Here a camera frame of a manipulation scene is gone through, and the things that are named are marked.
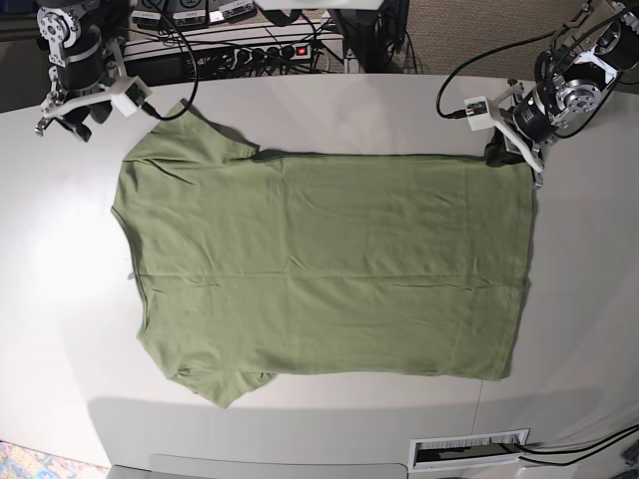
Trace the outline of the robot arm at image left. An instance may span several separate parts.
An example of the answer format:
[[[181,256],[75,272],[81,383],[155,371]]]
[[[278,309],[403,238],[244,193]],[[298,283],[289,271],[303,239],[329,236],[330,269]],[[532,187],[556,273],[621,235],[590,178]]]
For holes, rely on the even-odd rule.
[[[173,121],[184,110],[158,113],[149,102],[152,87],[191,84],[190,108],[205,81],[329,72],[319,56],[341,62],[347,73],[390,72],[396,52],[413,44],[408,4],[373,6],[369,25],[350,33],[339,10],[319,20],[270,10],[263,23],[215,27],[259,12],[255,1],[41,1],[36,23],[48,45],[51,88],[35,133],[57,123],[88,142],[86,119],[102,124],[113,111]]]

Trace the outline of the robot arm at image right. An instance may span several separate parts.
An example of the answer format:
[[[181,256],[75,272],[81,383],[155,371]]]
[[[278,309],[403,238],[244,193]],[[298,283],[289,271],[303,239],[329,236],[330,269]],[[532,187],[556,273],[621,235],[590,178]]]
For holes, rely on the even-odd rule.
[[[526,163],[540,184],[545,151],[586,128],[622,76],[638,66],[638,3],[602,1],[551,37],[535,63],[535,85],[513,82],[490,100],[493,137],[485,163]]]

